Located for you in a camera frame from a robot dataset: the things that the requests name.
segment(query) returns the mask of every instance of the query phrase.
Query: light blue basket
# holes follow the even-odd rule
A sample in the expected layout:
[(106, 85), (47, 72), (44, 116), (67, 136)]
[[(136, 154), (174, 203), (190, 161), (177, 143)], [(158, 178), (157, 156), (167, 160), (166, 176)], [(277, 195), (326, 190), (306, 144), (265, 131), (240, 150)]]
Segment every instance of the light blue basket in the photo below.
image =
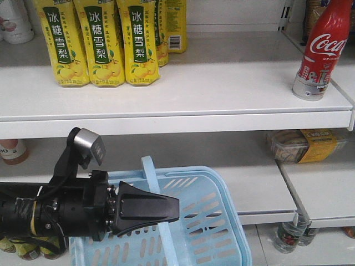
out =
[(109, 182), (180, 200), (180, 219), (102, 242), (70, 238), (72, 266), (252, 266), (243, 228), (222, 178), (204, 166), (110, 172)]

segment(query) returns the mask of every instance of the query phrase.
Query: juice carton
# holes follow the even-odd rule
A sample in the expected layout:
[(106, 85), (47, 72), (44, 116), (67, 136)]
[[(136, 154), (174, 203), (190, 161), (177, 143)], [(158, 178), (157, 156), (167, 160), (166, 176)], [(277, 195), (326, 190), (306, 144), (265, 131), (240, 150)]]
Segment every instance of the juice carton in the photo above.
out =
[(125, 82), (118, 9), (114, 0), (74, 0), (87, 53), (89, 76), (98, 87)]
[(166, 0), (156, 0), (154, 12), (155, 45), (160, 67), (169, 61), (168, 27), (166, 24)]
[(80, 24), (72, 0), (33, 0), (55, 79), (61, 86), (90, 83)]
[(166, 0), (169, 53), (183, 53), (187, 48), (186, 0)]
[(126, 81), (149, 85), (160, 78), (154, 31), (154, 0), (117, 0), (122, 20)]

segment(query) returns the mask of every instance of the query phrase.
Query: shelf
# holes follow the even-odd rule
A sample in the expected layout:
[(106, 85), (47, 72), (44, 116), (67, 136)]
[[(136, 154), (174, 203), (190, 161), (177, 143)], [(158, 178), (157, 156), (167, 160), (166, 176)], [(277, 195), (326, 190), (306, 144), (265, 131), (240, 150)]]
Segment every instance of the shelf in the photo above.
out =
[(43, 37), (0, 43), (0, 139), (349, 127), (352, 104), (330, 86), (321, 101), (295, 97), (302, 54), (280, 32), (194, 33), (148, 87), (61, 88)]
[(283, 254), (275, 249), (272, 240), (276, 224), (258, 225), (262, 249), (268, 266), (325, 266), (354, 265), (355, 240), (346, 236), (340, 228), (322, 228), (313, 242), (298, 246), (292, 253)]
[[(343, 93), (350, 103), (355, 106), (355, 35), (350, 35), (339, 63), (332, 74), (335, 87)], [(355, 113), (352, 118), (351, 128), (354, 126)]]
[(322, 162), (280, 164), (296, 204), (311, 227), (355, 226), (355, 143)]
[[(140, 158), (151, 155), (156, 168), (209, 166), (225, 180), (242, 224), (291, 221), (296, 205), (268, 153), (262, 132), (220, 132), (104, 136), (107, 154), (101, 167), (141, 169)], [(2, 182), (48, 182), (65, 148), (65, 138), (27, 140), (29, 158), (16, 166), (0, 162)]]

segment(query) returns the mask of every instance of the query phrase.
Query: store shelf unit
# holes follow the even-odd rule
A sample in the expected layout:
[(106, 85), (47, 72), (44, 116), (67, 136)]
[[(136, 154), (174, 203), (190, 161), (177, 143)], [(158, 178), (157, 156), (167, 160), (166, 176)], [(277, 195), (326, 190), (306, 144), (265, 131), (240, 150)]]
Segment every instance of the store shelf unit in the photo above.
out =
[[(103, 164), (98, 167), (92, 162), (79, 176), (94, 169), (138, 170), (145, 155), (152, 156), (156, 168), (205, 165), (227, 183), (242, 224), (290, 221), (295, 216), (296, 205), (268, 154), (262, 132), (104, 136), (103, 140), (107, 149)], [(16, 167), (0, 162), (1, 181), (48, 182), (65, 141), (27, 140), (30, 157)]]
[[(102, 170), (140, 169), (140, 158), (145, 155), (152, 155), (156, 167), (206, 165), (215, 169), (226, 181), (246, 225), (254, 265), (354, 263), (354, 245), (348, 239), (334, 247), (338, 231), (323, 230), (329, 234), (317, 237), (318, 252), (298, 249), (283, 255), (266, 236), (273, 233), (275, 225), (252, 225), (291, 221), (296, 211), (279, 169), (265, 151), (262, 132), (252, 131), (352, 128), (355, 117), (351, 48), (347, 48), (349, 53), (344, 51), (344, 70), (336, 69), (335, 82), (324, 99), (308, 102), (291, 93), (302, 53), (289, 35), (292, 32), (300, 39), (305, 1), (188, 1), (187, 52), (171, 55), (170, 63), (161, 69), (161, 79), (149, 87), (124, 84), (105, 89), (92, 85), (61, 88), (55, 83), (32, 1), (25, 2), (37, 36), (22, 45), (0, 43), (0, 95), (6, 99), (0, 112), (0, 139), (31, 139), (27, 140), (31, 155), (15, 167), (0, 162), (2, 181), (48, 182), (65, 145), (64, 137), (75, 126), (86, 127), (103, 135), (109, 148)], [(287, 22), (283, 19), (281, 23), (280, 15), (292, 3), (287, 36), (277, 28)], [(346, 166), (349, 176), (354, 172), (350, 164)], [(342, 174), (342, 159), (322, 165), (305, 167), (326, 170), (329, 175), (339, 169), (335, 175)], [(295, 172), (301, 169), (294, 167)], [(292, 175), (292, 168), (285, 166), (283, 173)], [(327, 187), (328, 181), (319, 181)], [(345, 195), (351, 187), (343, 188)], [(345, 201), (343, 196), (338, 193), (337, 201)], [(338, 207), (348, 211), (348, 205)], [(309, 215), (315, 225), (318, 217), (312, 217), (310, 211)], [(327, 214), (327, 223), (335, 221), (335, 216), (338, 214)], [(352, 224), (353, 218), (347, 221)], [(323, 219), (317, 222), (331, 226)], [(329, 243), (327, 252), (332, 258), (328, 261), (324, 261), (322, 243)], [(1, 261), (22, 265), (14, 254), (1, 254)], [(43, 258), (27, 264), (43, 263), (49, 264)], [(50, 264), (69, 265), (70, 256), (67, 253)]]
[(0, 44), (0, 139), (349, 127), (352, 104), (330, 86), (316, 103), (291, 85), (302, 54), (280, 32), (195, 33), (149, 87), (61, 88), (44, 39)]
[(355, 143), (318, 163), (280, 164), (296, 204), (310, 227), (355, 226)]

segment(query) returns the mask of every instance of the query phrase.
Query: coca-cola bottle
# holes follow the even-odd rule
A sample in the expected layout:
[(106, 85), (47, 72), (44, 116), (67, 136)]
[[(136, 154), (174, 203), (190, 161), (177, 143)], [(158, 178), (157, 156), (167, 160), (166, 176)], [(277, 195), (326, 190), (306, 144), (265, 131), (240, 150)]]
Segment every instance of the coca-cola bottle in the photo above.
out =
[(353, 0), (331, 0), (313, 27), (293, 93), (304, 100), (323, 98), (349, 36)]

